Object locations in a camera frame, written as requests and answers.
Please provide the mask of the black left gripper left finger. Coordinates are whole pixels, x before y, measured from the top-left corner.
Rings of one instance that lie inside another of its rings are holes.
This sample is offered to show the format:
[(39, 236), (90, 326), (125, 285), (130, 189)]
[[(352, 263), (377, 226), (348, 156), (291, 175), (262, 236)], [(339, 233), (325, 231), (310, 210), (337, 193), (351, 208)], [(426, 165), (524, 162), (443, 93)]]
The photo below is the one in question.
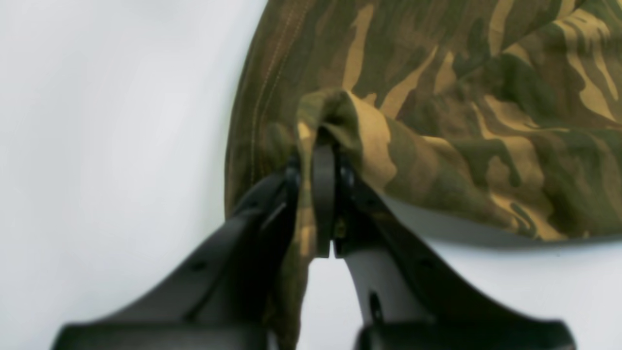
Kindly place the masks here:
[(298, 161), (258, 182), (171, 274), (110, 316), (64, 326), (56, 350), (277, 350), (262, 323), (293, 238)]

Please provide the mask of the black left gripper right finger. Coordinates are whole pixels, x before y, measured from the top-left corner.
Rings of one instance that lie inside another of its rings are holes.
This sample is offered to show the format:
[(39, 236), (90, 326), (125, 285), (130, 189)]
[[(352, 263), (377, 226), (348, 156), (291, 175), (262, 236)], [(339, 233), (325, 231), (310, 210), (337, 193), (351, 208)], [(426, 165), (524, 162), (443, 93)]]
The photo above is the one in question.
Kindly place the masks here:
[(458, 275), (400, 223), (335, 146), (311, 166), (317, 257), (344, 259), (364, 326), (356, 350), (573, 350), (558, 320), (523, 315)]

